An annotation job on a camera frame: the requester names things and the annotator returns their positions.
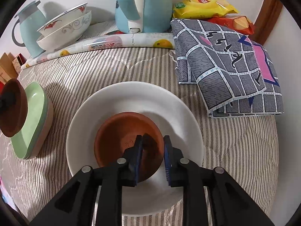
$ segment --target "gray checkered cloth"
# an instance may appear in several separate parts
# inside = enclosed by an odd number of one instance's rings
[[[213,117],[281,114],[282,95],[266,50],[224,26],[174,19],[179,84],[197,84]]]

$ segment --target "stacked bowls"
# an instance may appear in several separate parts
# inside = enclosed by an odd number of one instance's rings
[[[37,31],[42,35],[37,44],[51,52],[78,40],[88,29],[92,14],[86,11],[87,3],[80,4],[56,16]]]
[[[52,125],[52,102],[37,83],[25,88],[28,113],[22,129],[11,137],[15,154],[20,159],[31,159],[39,153]]]

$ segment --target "green plate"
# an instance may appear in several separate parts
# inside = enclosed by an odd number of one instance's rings
[[[28,114],[22,129],[11,137],[15,154],[20,159],[27,159],[44,126],[47,111],[48,97],[37,82],[30,83],[25,88]]]

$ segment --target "light blue teapot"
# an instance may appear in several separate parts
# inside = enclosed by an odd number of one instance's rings
[[[37,5],[40,1],[33,1],[23,8],[16,16],[19,19],[16,21],[11,37],[13,42],[19,47],[26,47],[32,58],[37,57],[45,50],[41,49],[37,44],[37,39],[41,36],[37,30],[47,22],[44,14],[38,9]],[[19,43],[15,38],[15,27],[20,23],[21,37],[24,43]]]
[[[165,32],[172,10],[172,0],[117,0],[116,25],[124,33]]]

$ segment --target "bowl with red pattern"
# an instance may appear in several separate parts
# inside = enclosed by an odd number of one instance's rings
[[[87,3],[83,3],[73,8],[70,8],[69,10],[59,14],[55,18],[48,21],[37,31],[40,32],[43,36],[50,35],[52,32],[58,30],[62,26],[67,25],[75,19],[78,19],[79,17],[83,16],[85,14],[86,5]]]
[[[75,19],[67,25],[52,32],[48,36],[41,35],[37,44],[40,48],[53,52],[55,49],[63,48],[78,40],[82,34],[88,29],[92,19],[91,10],[86,14]]]

